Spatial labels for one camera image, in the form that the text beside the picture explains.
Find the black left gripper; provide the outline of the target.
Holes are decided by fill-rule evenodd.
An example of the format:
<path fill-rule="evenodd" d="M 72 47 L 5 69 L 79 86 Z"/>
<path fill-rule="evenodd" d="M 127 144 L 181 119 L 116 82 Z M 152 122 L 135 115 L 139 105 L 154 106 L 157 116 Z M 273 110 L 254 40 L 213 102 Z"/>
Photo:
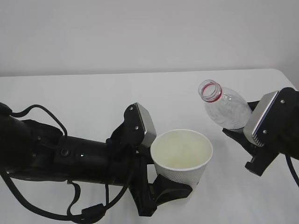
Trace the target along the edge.
<path fill-rule="evenodd" d="M 192 193 L 192 187 L 188 184 L 174 182 L 162 175 L 158 175 L 152 184 L 148 183 L 147 165 L 153 164 L 150 156 L 152 140 L 137 138 L 110 137 L 106 140 L 110 150 L 107 174 L 112 177 L 115 172 L 119 175 L 124 171 L 124 183 L 119 194 L 109 201 L 109 184 L 120 183 L 117 177 L 112 177 L 106 183 L 106 209 L 112 208 L 129 189 L 138 214 L 142 217 L 150 217 L 157 206 L 178 199 L 185 199 Z"/>

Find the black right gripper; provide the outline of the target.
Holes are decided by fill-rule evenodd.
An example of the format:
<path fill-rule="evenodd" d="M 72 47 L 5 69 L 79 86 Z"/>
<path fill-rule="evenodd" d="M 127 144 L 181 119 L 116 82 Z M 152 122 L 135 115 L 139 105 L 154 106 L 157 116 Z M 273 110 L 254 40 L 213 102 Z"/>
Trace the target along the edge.
<path fill-rule="evenodd" d="M 247 103 L 251 113 L 255 110 L 258 103 L 259 101 Z M 254 144 L 250 143 L 243 132 L 236 132 L 233 130 L 228 130 L 226 128 L 223 128 L 222 132 L 229 138 L 240 144 L 242 148 L 252 156 L 252 159 L 246 162 L 245 168 L 255 175 L 262 175 L 268 168 L 268 166 L 271 165 L 271 163 L 279 155 L 279 152 L 271 147 L 257 147 Z"/>

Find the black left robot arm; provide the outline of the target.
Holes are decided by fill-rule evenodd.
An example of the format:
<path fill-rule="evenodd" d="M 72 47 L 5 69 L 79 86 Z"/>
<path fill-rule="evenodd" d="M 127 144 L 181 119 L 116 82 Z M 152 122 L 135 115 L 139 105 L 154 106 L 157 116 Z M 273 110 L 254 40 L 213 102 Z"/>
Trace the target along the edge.
<path fill-rule="evenodd" d="M 26 108 L 13 112 L 0 105 L 0 175 L 15 198 L 29 211 L 54 220 L 92 224 L 99 221 L 129 190 L 138 214 L 150 217 L 157 207 L 192 192 L 190 184 L 173 181 L 159 174 L 148 182 L 147 166 L 153 163 L 150 146 L 156 131 L 149 112 L 133 103 L 124 112 L 123 122 L 105 142 L 68 135 L 63 124 L 57 127 L 24 119 Z M 83 209 L 79 215 L 44 211 L 17 189 L 13 179 L 33 182 L 67 182 L 75 190 L 73 203 L 79 200 L 79 182 L 121 186 L 114 199 Z"/>

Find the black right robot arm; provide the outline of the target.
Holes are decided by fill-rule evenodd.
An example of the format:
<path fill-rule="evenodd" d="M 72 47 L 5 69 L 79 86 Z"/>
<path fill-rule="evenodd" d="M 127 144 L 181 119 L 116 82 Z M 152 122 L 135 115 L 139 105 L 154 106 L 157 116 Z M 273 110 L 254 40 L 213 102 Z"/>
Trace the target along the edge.
<path fill-rule="evenodd" d="M 299 92 L 291 87 L 265 94 L 249 102 L 252 115 L 241 132 L 222 131 L 252 157 L 245 168 L 261 176 L 279 154 L 286 157 L 294 179 L 298 179 L 291 158 L 299 158 Z"/>

